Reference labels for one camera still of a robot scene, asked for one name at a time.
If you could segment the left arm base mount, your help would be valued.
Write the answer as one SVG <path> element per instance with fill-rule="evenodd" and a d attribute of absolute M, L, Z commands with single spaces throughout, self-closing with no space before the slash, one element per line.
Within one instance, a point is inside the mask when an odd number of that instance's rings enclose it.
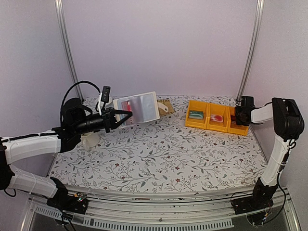
<path fill-rule="evenodd" d="M 47 205 L 57 208 L 59 211 L 69 211 L 78 214 L 86 214 L 89 201 L 85 193 L 77 192 L 74 195 L 68 194 L 68 189 L 57 179 L 51 177 L 56 184 L 56 194 L 47 199 Z"/>

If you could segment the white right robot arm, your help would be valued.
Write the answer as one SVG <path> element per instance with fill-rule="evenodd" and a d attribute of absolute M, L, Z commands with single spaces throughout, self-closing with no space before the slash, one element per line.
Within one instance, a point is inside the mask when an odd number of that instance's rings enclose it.
<path fill-rule="evenodd" d="M 272 98 L 270 103 L 255 107 L 254 97 L 243 96 L 235 107 L 237 125 L 260 125 L 273 122 L 275 141 L 264 172 L 260 177 L 263 188 L 277 187 L 277 179 L 287 164 L 289 152 L 304 131 L 304 119 L 293 99 Z"/>

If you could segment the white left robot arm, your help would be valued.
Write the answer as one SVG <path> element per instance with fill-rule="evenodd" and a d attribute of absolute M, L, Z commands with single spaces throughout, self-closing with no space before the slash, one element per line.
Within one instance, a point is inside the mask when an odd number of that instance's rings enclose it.
<path fill-rule="evenodd" d="M 67 188 L 57 178 L 40 177 L 17 168 L 13 163 L 42 154 L 71 151 L 80 143 L 83 134 L 102 129 L 110 132 L 132 117 L 132 112 L 107 108 L 95 114 L 79 98 L 72 98 L 62 105 L 61 117 L 60 127 L 0 140 L 1 190 L 21 190 L 52 200 L 69 198 Z"/>

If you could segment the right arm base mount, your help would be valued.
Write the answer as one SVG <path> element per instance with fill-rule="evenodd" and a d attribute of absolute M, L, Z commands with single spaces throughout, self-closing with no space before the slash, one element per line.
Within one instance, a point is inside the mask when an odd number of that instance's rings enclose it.
<path fill-rule="evenodd" d="M 273 195 L 278 186 L 255 185 L 252 195 L 231 199 L 235 214 L 243 214 L 273 206 Z"/>

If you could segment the red VIP credit card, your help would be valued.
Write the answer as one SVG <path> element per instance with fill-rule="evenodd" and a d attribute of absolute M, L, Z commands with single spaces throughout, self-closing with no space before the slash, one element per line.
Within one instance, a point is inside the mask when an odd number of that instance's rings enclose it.
<path fill-rule="evenodd" d="M 130 111 L 130 112 L 131 112 L 131 105 L 130 105 L 130 101 L 129 101 L 129 100 L 122 102 L 121 105 L 122 105 L 123 110 L 125 110 L 125 111 Z M 128 125 L 132 125 L 132 123 L 133 123 L 133 119 L 132 119 L 132 116 L 131 116 L 131 117 L 126 121 L 126 125 L 127 125 L 127 126 L 128 126 Z"/>

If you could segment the red cards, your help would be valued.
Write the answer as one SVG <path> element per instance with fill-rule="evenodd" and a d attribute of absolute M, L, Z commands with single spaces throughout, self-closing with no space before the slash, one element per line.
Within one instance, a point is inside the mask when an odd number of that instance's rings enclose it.
<path fill-rule="evenodd" d="M 231 122 L 236 124 L 236 117 L 235 117 L 235 115 L 231 115 Z"/>

